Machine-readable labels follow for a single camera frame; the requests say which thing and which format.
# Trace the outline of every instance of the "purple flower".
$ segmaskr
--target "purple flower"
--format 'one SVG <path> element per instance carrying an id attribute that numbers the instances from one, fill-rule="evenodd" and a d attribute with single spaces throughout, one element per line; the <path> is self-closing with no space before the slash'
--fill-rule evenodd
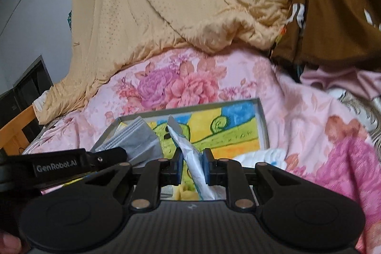
<path id="1" fill-rule="evenodd" d="M 153 70 L 141 79 L 138 92 L 142 98 L 142 106 L 144 108 L 155 108 L 164 104 L 164 89 L 176 78 L 178 78 L 178 74 L 171 68 L 165 67 Z"/>

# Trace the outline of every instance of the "colorful painting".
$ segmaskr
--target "colorful painting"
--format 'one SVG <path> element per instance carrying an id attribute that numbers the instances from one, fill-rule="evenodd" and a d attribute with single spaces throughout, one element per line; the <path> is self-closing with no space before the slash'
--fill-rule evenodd
<path id="1" fill-rule="evenodd" d="M 184 136 L 199 151 L 210 148 L 215 158 L 232 159 L 237 155 L 260 149 L 255 108 L 256 105 L 247 100 L 172 116 L 180 124 Z M 159 136 L 164 156 L 170 159 L 176 146 L 168 132 L 167 120 L 168 116 L 145 118 L 147 124 Z M 182 181 L 186 184 L 186 189 L 195 190 L 186 165 Z"/>

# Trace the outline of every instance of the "gray face mask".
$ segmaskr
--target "gray face mask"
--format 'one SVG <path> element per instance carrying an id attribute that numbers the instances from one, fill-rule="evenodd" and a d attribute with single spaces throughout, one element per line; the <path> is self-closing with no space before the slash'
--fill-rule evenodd
<path id="1" fill-rule="evenodd" d="M 164 156 L 159 137 L 140 116 L 95 151 L 116 147 L 126 150 L 127 160 L 134 167 Z"/>

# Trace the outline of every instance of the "beige fabric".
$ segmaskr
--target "beige fabric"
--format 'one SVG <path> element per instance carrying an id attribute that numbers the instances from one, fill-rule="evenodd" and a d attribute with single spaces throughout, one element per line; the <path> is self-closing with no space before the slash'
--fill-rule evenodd
<path id="1" fill-rule="evenodd" d="M 41 124 L 83 107 L 125 65 L 193 45 L 207 53 L 240 38 L 267 50 L 283 26 L 289 0 L 73 0 L 72 61 L 54 85 Z"/>

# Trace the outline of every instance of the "floral blanket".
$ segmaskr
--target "floral blanket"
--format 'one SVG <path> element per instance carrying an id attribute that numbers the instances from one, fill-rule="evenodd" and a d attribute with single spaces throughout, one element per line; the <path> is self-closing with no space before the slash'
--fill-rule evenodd
<path id="1" fill-rule="evenodd" d="M 366 215 L 357 249 L 381 253 L 381 169 L 366 130 L 338 100 L 240 43 L 214 56 L 170 50 L 120 71 L 30 153 L 89 150 L 121 115 L 250 97 L 261 99 L 271 148 L 287 151 L 287 170 L 356 200 Z"/>

